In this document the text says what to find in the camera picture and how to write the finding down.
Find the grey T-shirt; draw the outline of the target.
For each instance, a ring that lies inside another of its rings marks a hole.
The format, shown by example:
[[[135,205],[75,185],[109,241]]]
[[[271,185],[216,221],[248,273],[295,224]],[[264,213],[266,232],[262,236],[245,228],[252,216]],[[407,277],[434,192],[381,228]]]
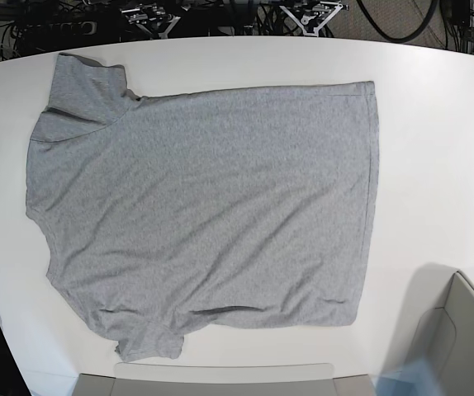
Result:
[[[125,362],[210,324],[342,327],[376,211],[373,82],[138,97],[69,54],[31,134],[26,214],[47,278]]]

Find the grey bin at bottom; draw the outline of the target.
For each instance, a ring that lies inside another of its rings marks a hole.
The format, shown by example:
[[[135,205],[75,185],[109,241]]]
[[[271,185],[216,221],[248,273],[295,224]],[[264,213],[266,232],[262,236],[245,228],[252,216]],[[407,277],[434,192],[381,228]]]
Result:
[[[368,375],[334,377],[331,364],[179,366],[118,363],[81,374],[74,395],[374,395]]]

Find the grey bin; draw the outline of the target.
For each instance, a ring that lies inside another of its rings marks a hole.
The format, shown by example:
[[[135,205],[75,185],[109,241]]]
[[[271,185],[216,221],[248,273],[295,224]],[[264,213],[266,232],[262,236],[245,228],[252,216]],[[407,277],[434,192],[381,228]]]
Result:
[[[474,285],[463,273],[419,321],[407,370],[414,395],[474,395]]]
[[[368,375],[334,377],[331,364],[179,366],[118,363],[81,374],[74,395],[374,395]]]

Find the grey bin at right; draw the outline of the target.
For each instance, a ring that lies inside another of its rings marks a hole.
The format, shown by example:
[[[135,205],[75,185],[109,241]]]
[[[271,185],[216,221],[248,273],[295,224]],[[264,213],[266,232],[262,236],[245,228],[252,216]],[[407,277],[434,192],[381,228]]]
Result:
[[[463,273],[419,321],[407,370],[414,395],[474,395],[474,285]]]

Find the blue translucent object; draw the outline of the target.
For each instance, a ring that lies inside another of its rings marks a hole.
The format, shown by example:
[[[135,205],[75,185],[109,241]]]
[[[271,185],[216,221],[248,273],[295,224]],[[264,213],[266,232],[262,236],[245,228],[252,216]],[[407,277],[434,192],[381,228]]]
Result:
[[[374,384],[376,395],[430,396],[441,394],[433,368],[424,358],[410,361],[399,370],[378,376]]]

